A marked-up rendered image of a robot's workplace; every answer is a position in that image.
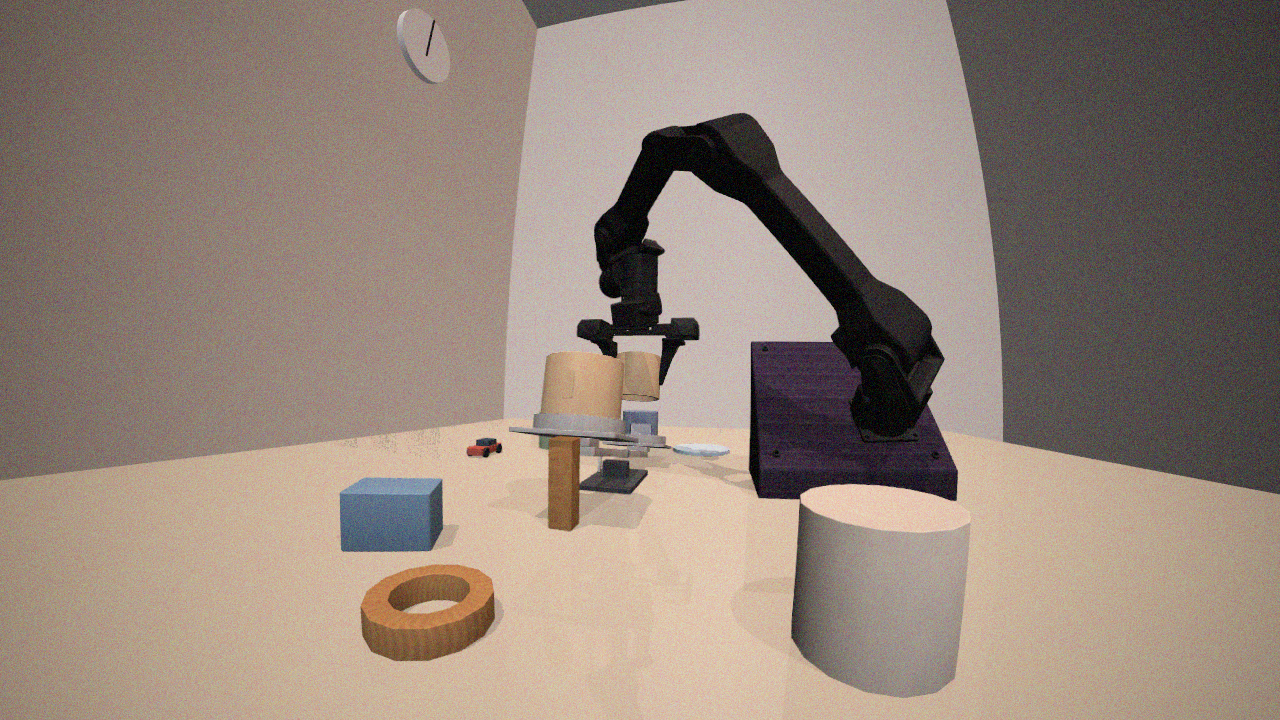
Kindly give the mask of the orange ring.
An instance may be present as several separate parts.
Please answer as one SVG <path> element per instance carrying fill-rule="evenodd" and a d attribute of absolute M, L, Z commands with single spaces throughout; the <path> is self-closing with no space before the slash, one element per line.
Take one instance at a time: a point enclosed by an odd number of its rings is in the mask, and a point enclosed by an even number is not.
<path fill-rule="evenodd" d="M 447 600 L 451 609 L 402 612 L 416 603 Z M 364 641 L 372 653 L 394 661 L 429 661 L 460 652 L 486 634 L 494 623 L 492 578 L 463 565 L 407 569 L 381 579 L 365 594 Z"/>

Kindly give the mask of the tan cylinder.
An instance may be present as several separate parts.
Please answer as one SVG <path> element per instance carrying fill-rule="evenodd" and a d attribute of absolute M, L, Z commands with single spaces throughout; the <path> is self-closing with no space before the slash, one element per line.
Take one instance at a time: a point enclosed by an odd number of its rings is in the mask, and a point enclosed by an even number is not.
<path fill-rule="evenodd" d="M 602 354 L 547 356 L 541 413 L 570 413 L 621 420 L 625 363 Z"/>
<path fill-rule="evenodd" d="M 660 356 L 640 351 L 617 354 L 625 363 L 622 400 L 657 401 L 660 398 Z"/>

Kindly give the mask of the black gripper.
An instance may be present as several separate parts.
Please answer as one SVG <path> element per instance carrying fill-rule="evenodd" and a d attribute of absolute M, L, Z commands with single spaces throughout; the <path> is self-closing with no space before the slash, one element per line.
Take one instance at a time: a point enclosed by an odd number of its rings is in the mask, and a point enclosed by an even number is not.
<path fill-rule="evenodd" d="M 658 292 L 657 284 L 634 282 L 622 284 L 620 290 L 621 301 L 623 296 L 626 300 L 644 299 L 645 291 Z M 649 327 L 652 329 L 649 331 Z M 678 350 L 678 346 L 685 346 L 684 340 L 700 340 L 700 325 L 694 316 L 690 318 L 671 318 L 669 324 L 657 324 L 654 322 L 646 322 L 643 325 L 620 325 L 604 322 L 602 319 L 581 319 L 577 325 L 576 336 L 582 340 L 590 340 L 591 343 L 598 345 L 602 354 L 605 356 L 616 357 L 617 342 L 613 341 L 614 336 L 653 336 L 653 334 L 666 334 L 662 338 L 662 355 L 660 355 L 660 372 L 659 372 L 659 386 L 663 386 L 666 380 L 669 364 Z"/>

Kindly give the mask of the pale wooden balance beam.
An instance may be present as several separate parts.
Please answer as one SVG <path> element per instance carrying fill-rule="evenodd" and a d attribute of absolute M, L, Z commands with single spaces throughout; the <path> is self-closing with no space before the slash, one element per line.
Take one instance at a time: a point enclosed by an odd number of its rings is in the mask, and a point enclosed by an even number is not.
<path fill-rule="evenodd" d="M 672 448 L 666 436 L 625 433 L 626 421 L 570 413 L 538 413 L 532 427 L 509 427 L 509 432 L 549 437 L 580 437 L 580 455 L 599 456 L 598 471 L 580 483 L 580 489 L 631 495 L 648 470 L 628 469 L 628 461 L 602 457 L 648 457 L 650 448 Z M 627 448 L 599 448 L 602 445 Z M 612 442 L 611 442 L 612 441 Z"/>

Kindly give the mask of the red toy car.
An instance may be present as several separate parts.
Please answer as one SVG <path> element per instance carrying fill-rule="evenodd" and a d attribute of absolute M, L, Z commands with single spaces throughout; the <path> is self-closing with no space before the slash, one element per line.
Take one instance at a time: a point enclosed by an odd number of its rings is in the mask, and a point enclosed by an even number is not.
<path fill-rule="evenodd" d="M 502 450 L 502 445 L 497 443 L 497 438 L 484 438 L 484 439 L 480 438 L 480 439 L 476 439 L 476 445 L 475 446 L 472 446 L 472 447 L 468 446 L 466 451 L 467 451 L 468 456 L 484 456 L 484 457 L 489 457 L 489 455 L 492 452 L 497 451 L 497 454 L 500 454 L 500 450 Z"/>

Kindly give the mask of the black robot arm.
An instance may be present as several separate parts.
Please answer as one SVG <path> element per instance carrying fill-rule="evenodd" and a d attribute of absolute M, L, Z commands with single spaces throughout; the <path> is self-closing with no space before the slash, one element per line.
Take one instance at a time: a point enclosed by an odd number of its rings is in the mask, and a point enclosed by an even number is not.
<path fill-rule="evenodd" d="M 788 181 L 774 143 L 748 113 L 669 126 L 643 138 L 618 201 L 594 225 L 602 293 L 617 299 L 622 284 L 634 282 L 658 287 L 658 258 L 666 249 L 644 237 L 648 213 L 673 170 L 691 170 L 716 192 L 744 202 L 829 300 L 838 316 L 831 340 L 861 372 L 849 398 L 861 441 L 918 441 L 916 421 L 945 363 L 929 316 L 868 272 Z"/>

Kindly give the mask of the blue box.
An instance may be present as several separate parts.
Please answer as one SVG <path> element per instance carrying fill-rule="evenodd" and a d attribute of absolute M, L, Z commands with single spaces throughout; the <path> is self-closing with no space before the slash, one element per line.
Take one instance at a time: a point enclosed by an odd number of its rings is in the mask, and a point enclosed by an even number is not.
<path fill-rule="evenodd" d="M 340 496 L 340 551 L 430 551 L 443 530 L 442 479 L 370 478 Z"/>

